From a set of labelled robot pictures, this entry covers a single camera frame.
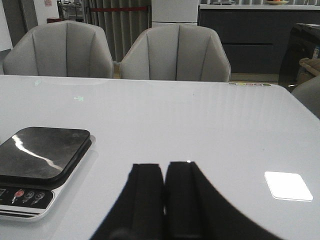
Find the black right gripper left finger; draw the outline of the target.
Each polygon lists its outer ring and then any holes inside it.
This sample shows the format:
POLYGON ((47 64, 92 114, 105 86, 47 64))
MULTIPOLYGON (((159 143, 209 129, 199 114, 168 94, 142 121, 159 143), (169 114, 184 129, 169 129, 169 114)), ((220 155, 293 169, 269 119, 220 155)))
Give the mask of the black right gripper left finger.
POLYGON ((163 174, 158 164, 133 164, 125 186, 92 240, 161 240, 163 174))

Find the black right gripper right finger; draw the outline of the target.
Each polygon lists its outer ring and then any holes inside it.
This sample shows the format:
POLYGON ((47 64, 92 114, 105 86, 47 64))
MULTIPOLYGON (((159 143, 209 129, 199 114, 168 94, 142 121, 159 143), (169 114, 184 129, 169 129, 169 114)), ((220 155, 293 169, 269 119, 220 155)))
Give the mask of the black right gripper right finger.
POLYGON ((234 207, 195 162, 171 162, 165 177, 168 240, 277 240, 234 207))

